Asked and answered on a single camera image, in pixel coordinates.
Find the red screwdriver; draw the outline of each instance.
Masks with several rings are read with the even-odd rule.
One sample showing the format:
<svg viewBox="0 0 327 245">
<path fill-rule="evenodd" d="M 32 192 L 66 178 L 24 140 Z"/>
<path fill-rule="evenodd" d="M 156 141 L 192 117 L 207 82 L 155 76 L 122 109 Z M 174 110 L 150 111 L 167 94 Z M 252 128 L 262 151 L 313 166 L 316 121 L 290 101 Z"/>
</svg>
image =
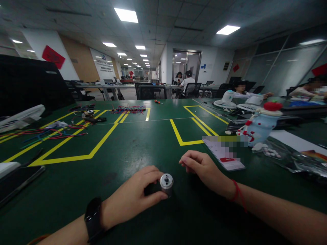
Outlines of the red screwdriver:
<svg viewBox="0 0 327 245">
<path fill-rule="evenodd" d="M 162 104 L 160 101 L 158 101 L 158 100 L 155 100 L 154 102 L 156 102 L 156 103 L 159 103 L 159 104 Z"/>
</svg>

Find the snowman figurine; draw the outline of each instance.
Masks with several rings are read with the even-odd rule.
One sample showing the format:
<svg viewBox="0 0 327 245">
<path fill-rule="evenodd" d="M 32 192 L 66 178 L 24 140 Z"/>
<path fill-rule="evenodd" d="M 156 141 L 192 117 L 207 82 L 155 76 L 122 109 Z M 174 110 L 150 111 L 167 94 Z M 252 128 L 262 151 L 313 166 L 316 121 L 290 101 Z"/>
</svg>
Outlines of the snowman figurine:
<svg viewBox="0 0 327 245">
<path fill-rule="evenodd" d="M 280 103 L 265 103 L 263 108 L 258 108 L 245 125 L 238 129 L 236 135 L 247 135 L 250 147 L 258 142 L 264 142 L 283 114 L 280 111 L 282 107 L 283 105 Z"/>
</svg>

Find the black smartwatch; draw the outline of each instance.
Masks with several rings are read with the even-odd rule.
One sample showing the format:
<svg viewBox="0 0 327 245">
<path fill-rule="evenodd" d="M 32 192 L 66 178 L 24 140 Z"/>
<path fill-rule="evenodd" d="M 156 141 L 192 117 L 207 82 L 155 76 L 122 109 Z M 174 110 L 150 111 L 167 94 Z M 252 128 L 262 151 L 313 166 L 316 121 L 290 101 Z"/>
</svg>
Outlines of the black smartwatch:
<svg viewBox="0 0 327 245">
<path fill-rule="evenodd" d="M 94 244 L 104 233 L 101 227 L 101 198 L 96 197 L 90 201 L 86 208 L 84 221 L 89 234 L 88 243 Z"/>
</svg>

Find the black phone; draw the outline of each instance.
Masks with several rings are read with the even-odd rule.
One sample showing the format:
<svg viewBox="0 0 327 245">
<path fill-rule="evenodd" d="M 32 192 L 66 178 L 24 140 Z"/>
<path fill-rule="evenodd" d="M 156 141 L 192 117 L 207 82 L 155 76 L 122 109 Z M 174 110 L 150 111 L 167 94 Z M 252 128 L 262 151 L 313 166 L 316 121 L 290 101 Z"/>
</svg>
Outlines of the black phone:
<svg viewBox="0 0 327 245">
<path fill-rule="evenodd" d="M 45 166 L 20 167 L 0 179 L 0 207 L 35 180 L 45 170 Z"/>
</svg>

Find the red string bracelet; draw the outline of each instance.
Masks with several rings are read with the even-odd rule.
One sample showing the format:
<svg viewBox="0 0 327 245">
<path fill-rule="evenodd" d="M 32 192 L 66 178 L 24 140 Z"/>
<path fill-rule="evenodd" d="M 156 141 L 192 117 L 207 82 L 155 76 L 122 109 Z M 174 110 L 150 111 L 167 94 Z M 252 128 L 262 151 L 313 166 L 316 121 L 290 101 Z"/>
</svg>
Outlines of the red string bracelet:
<svg viewBox="0 0 327 245">
<path fill-rule="evenodd" d="M 239 186 L 237 185 L 237 182 L 235 180 L 232 180 L 234 182 L 234 185 L 236 186 L 236 193 L 235 193 L 235 196 L 229 200 L 231 202 L 234 202 L 236 200 L 236 198 L 238 197 L 238 194 L 241 196 L 241 199 L 242 199 L 242 204 L 243 204 L 243 207 L 244 207 L 244 211 L 245 213 L 248 213 L 247 209 L 246 209 L 246 205 L 245 205 L 245 200 L 244 200 L 244 197 L 242 195 L 242 192 L 239 188 Z"/>
</svg>

